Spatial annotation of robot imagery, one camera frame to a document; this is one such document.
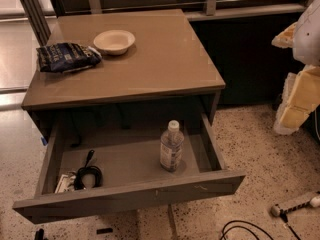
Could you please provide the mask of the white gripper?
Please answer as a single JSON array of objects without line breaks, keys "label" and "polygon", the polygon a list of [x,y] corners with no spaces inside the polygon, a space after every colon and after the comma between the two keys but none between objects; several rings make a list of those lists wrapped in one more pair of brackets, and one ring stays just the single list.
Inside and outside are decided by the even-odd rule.
[{"label": "white gripper", "polygon": [[277,134],[290,135],[320,105],[320,0],[313,0],[297,23],[276,35],[271,44],[293,47],[294,59],[306,64],[297,74],[288,73],[273,126]]}]

